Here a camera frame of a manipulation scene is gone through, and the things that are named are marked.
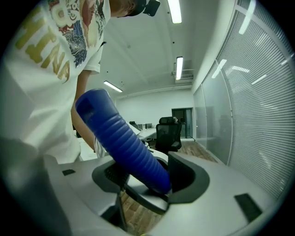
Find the door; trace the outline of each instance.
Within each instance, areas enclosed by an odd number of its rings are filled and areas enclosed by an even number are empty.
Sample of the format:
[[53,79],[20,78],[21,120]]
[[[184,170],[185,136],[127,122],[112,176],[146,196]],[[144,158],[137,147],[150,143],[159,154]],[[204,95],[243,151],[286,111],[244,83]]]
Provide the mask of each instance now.
[[178,121],[182,122],[180,137],[190,138],[192,137],[192,109],[181,108],[172,109],[172,116],[176,117]]

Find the wooden floor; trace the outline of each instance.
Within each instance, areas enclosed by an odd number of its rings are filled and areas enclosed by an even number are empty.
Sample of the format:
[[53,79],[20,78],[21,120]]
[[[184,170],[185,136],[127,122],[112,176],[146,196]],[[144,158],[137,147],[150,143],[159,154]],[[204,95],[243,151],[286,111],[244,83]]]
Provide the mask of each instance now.
[[[215,162],[215,160],[196,142],[182,142],[182,147],[178,152]],[[162,218],[161,215],[141,206],[125,192],[121,193],[121,202],[128,226],[128,232],[132,235],[140,236],[147,233]]]

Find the ceiling light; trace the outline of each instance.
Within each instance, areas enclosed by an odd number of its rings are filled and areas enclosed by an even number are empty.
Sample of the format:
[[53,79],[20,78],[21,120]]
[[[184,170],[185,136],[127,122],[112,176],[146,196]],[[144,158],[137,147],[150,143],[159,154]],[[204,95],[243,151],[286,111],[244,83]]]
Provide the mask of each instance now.
[[115,85],[112,85],[110,82],[108,82],[108,81],[104,81],[103,83],[104,83],[105,85],[111,87],[112,89],[114,89],[114,90],[116,90],[116,91],[122,93],[122,90],[121,90],[121,89],[117,88]]
[[219,63],[219,66],[217,67],[216,71],[212,75],[212,79],[216,78],[216,76],[219,74],[220,70],[222,69],[222,67],[225,65],[226,62],[227,62],[227,60],[225,60],[225,59],[221,60],[221,62]]
[[263,80],[265,77],[267,77],[267,75],[263,75],[263,76],[259,77],[257,80],[255,80],[251,84],[254,85],[254,84],[258,83],[260,80]]
[[249,4],[249,8],[248,11],[246,13],[246,16],[244,18],[243,24],[239,30],[239,34],[243,35],[250,23],[251,17],[253,15],[254,9],[256,6],[256,0],[251,0],[250,4]]
[[181,74],[183,71],[183,57],[176,58],[176,80],[181,79]]
[[248,69],[241,68],[241,67],[239,67],[239,66],[235,66],[235,65],[232,67],[232,69],[233,69],[233,70],[236,70],[236,71],[243,71],[243,72],[245,72],[245,73],[249,73],[249,72],[250,72],[250,70],[248,70]]
[[174,24],[181,23],[182,20],[181,20],[179,0],[168,0],[168,4],[170,8],[172,22]]
[[284,65],[284,64],[286,64],[288,62],[288,59],[287,60],[285,60],[285,61],[283,61],[282,63],[281,63],[281,65]]

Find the office chair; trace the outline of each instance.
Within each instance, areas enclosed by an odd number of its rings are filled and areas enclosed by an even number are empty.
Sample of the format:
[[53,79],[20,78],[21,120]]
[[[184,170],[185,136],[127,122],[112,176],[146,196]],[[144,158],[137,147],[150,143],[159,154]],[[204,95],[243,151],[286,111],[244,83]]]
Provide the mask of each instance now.
[[177,152],[181,148],[180,132],[181,123],[175,123],[173,117],[162,117],[156,126],[156,150],[168,154],[169,151]]

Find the blue hose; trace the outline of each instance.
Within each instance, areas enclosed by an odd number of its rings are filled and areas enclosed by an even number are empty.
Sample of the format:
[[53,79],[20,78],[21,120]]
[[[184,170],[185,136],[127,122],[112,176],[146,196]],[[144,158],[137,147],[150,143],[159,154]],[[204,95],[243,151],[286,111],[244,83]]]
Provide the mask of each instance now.
[[169,192],[168,172],[119,115],[107,91],[93,89],[84,93],[76,102],[76,110],[105,150],[129,174],[158,193]]

